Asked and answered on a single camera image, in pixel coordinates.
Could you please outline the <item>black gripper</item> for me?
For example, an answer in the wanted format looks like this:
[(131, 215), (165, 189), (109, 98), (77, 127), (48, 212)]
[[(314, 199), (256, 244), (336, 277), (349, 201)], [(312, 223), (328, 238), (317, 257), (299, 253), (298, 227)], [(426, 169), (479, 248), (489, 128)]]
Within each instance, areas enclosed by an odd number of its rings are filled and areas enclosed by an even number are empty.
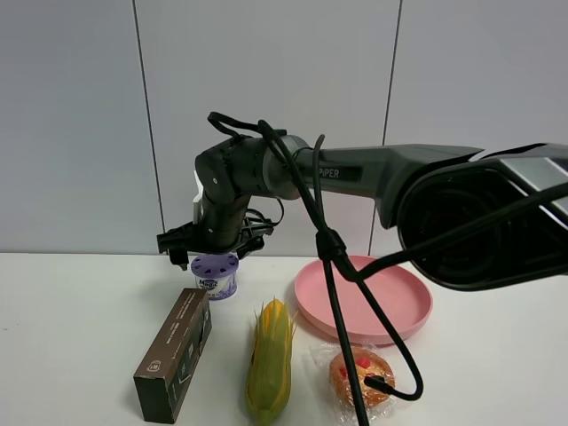
[(187, 269), (190, 253), (223, 255), (234, 253), (243, 259), (264, 247), (264, 236), (273, 233), (273, 221), (253, 210), (248, 215), (250, 197), (243, 195), (228, 203), (201, 199), (201, 216), (157, 236), (159, 252), (170, 262)]

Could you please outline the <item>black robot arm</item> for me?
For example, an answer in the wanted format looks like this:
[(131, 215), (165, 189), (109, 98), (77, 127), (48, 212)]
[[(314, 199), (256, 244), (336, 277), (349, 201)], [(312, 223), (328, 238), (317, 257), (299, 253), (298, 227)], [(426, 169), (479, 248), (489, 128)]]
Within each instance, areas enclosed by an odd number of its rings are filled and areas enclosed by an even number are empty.
[(296, 200), (299, 186), (372, 199), (407, 260), (437, 284), (479, 291), (567, 271), (567, 149), (532, 144), (486, 154), (467, 146), (397, 145), (287, 152), (239, 135), (201, 153), (201, 211), (157, 238), (175, 265), (190, 253), (259, 250), (270, 225), (251, 225), (252, 197)]

